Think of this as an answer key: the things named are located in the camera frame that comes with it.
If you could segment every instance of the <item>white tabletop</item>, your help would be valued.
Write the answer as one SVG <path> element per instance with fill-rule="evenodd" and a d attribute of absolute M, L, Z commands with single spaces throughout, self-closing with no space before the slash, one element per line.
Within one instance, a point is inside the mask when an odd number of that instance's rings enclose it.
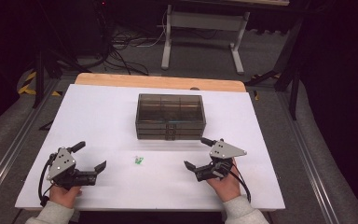
<path fill-rule="evenodd" d="M 208 164 L 210 147 L 200 141 L 138 140 L 135 117 L 139 93 L 200 94 L 205 110 L 204 137 L 247 151 L 236 158 L 252 193 L 252 206 L 283 209 L 274 173 L 249 94 L 227 91 L 186 91 L 71 85 L 16 202 L 16 207 L 40 209 L 37 186 L 48 156 L 59 147 L 80 141 L 73 154 L 76 168 L 93 171 L 107 161 L 95 186 L 82 187 L 79 210 L 218 211 L 222 204 L 213 189 L 198 182 L 184 161 Z M 136 157 L 144 157 L 141 164 Z M 49 182 L 45 181 L 46 190 Z"/>

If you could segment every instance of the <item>clear plastic box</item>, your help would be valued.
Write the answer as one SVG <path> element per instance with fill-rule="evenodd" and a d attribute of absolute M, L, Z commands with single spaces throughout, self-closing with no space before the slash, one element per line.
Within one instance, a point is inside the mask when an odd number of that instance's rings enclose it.
<path fill-rule="evenodd" d="M 206 126 L 200 95 L 139 94 L 138 139 L 199 140 Z"/>

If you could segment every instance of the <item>gray carpet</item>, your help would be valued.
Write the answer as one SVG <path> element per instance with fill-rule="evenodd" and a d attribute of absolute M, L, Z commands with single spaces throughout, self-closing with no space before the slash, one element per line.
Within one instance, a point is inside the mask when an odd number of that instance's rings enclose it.
<path fill-rule="evenodd" d="M 208 40 L 191 33 L 178 32 L 172 38 L 171 62 L 167 71 L 160 69 L 163 42 L 150 48 L 128 47 L 120 53 L 126 61 L 145 65 L 151 75 L 247 81 L 252 75 L 264 74 L 273 67 L 285 40 L 285 36 L 279 34 L 256 35 L 246 32 L 240 47 L 245 75 L 238 76 L 228 50 L 228 44 L 234 38 L 235 33 L 231 32 L 217 32 L 213 39 Z M 91 71 L 126 74 L 125 69 L 114 70 L 103 64 L 91 68 Z M 56 91 L 65 91 L 75 78 L 76 73 L 67 72 Z M 287 108 L 282 106 L 278 93 L 272 90 L 269 82 L 261 85 L 263 88 L 248 88 L 248 91 L 259 90 L 259 100 L 253 98 L 253 104 L 286 204 L 286 209 L 265 213 L 265 216 L 270 223 L 326 223 L 299 156 L 298 142 L 290 128 L 292 121 L 285 116 Z M 33 99 L 33 95 L 22 94 L 20 100 L 0 118 L 0 160 L 30 113 Z M 47 135 L 46 131 L 38 131 L 38 128 L 54 119 L 61 101 L 62 97 L 49 96 L 21 153 L 0 186 L 0 223 L 11 223 L 18 213 L 14 203 L 21 190 L 21 181 L 26 177 Z M 338 220 L 342 223 L 358 223 L 357 200 L 314 123 L 303 87 L 298 98 L 297 124 L 332 199 Z M 30 194 L 37 197 L 37 189 Z M 37 212 L 22 211 L 16 223 L 24 223 L 28 217 L 36 215 Z"/>

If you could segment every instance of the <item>hand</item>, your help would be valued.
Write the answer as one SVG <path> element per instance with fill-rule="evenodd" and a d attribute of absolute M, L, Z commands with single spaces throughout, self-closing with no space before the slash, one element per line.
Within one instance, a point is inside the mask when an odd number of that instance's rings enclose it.
<path fill-rule="evenodd" d="M 231 172 L 235 175 L 238 175 L 238 170 L 234 166 L 232 166 Z M 238 182 L 238 180 L 233 175 L 228 175 L 221 180 L 208 179 L 206 182 L 208 182 L 214 191 L 216 191 L 217 196 L 219 196 L 223 203 L 241 196 L 240 182 Z"/>
<path fill-rule="evenodd" d="M 68 190 L 57 186 L 50 189 L 50 200 L 67 208 L 74 208 L 76 196 L 81 193 L 80 186 L 71 187 Z"/>

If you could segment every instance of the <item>stand leg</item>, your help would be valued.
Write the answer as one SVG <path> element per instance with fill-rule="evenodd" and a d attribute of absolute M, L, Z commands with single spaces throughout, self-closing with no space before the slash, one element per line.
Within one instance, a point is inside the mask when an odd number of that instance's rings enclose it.
<path fill-rule="evenodd" d="M 288 66 L 288 69 L 284 70 L 281 73 L 281 76 L 278 78 L 277 82 L 274 84 L 275 91 L 286 91 L 287 87 L 293 81 L 296 75 L 296 70 L 298 68 L 293 68 Z"/>
<path fill-rule="evenodd" d="M 168 5 L 167 8 L 167 26 L 165 30 L 165 46 L 164 52 L 162 54 L 162 63 L 161 68 L 167 70 L 170 66 L 170 54 L 171 54 L 171 16 L 172 16 L 172 6 Z"/>
<path fill-rule="evenodd" d="M 237 73 L 239 75 L 243 75 L 244 71 L 242 67 L 240 54 L 238 53 L 238 48 L 240 47 L 243 33 L 245 32 L 245 27 L 246 27 L 246 23 L 248 22 L 248 19 L 249 19 L 249 12 L 245 12 L 245 14 L 243 15 L 243 19 L 241 21 L 240 30 L 238 31 L 237 34 L 237 41 L 235 42 L 235 44 L 234 43 L 230 44 L 232 58 L 234 60 L 235 67 L 237 69 Z"/>
<path fill-rule="evenodd" d="M 244 82 L 243 84 L 245 84 L 245 86 L 254 86 L 255 84 L 257 83 L 260 83 L 264 80 L 267 80 L 269 79 L 270 77 L 274 77 L 275 75 L 277 75 L 278 73 L 275 72 L 275 71 L 269 71 L 267 72 L 266 74 L 260 76 L 260 77 L 257 77 L 257 78 L 254 78 L 254 79 L 251 79 L 250 81 L 247 81 L 247 82 Z"/>
<path fill-rule="evenodd" d="M 40 50 L 36 55 L 36 96 L 34 98 L 33 108 L 37 108 L 37 106 L 42 102 L 45 91 L 45 65 L 44 65 L 44 52 Z"/>

